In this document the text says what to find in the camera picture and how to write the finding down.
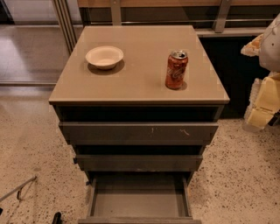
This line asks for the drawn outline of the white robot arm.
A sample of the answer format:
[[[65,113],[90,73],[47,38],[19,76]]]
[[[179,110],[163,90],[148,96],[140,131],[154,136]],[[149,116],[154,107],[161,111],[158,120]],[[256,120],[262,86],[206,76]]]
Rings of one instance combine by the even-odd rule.
[[[263,80],[255,78],[244,114],[243,128],[257,132],[263,130],[280,110],[280,14],[264,34],[241,49],[241,54],[258,56],[260,66],[269,70],[269,75]]]

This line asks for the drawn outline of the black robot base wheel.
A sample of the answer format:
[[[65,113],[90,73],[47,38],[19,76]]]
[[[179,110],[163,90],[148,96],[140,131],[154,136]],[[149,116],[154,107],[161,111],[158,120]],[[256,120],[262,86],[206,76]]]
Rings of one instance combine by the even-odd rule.
[[[274,114],[272,119],[269,121],[269,126],[275,126],[280,124],[280,113]]]

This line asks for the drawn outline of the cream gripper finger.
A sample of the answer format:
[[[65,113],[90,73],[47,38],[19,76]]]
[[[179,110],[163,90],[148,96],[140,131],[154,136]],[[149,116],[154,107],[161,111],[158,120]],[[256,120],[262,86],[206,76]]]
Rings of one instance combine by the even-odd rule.
[[[280,110],[280,78],[255,79],[246,109],[246,124],[252,130],[263,130]]]
[[[254,38],[252,41],[247,43],[241,49],[241,54],[249,57],[258,56],[260,53],[262,40],[263,40],[263,35],[262,34],[258,35],[256,38]]]

